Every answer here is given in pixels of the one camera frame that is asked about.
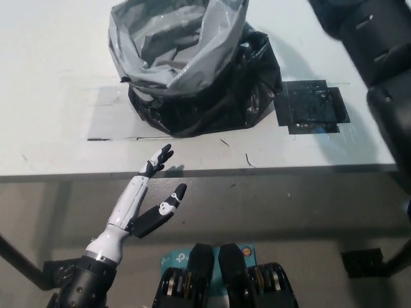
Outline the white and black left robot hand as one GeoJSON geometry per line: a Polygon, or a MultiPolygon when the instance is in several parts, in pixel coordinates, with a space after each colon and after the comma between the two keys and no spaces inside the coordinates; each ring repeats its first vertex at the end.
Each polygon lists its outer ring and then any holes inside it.
{"type": "Polygon", "coordinates": [[[186,192],[186,184],[180,184],[163,202],[139,215],[148,182],[164,169],[164,164],[172,155],[171,144],[167,144],[144,163],[117,200],[104,231],[86,247],[86,256],[116,267],[123,258],[126,238],[133,235],[141,239],[174,215],[186,192]]]}

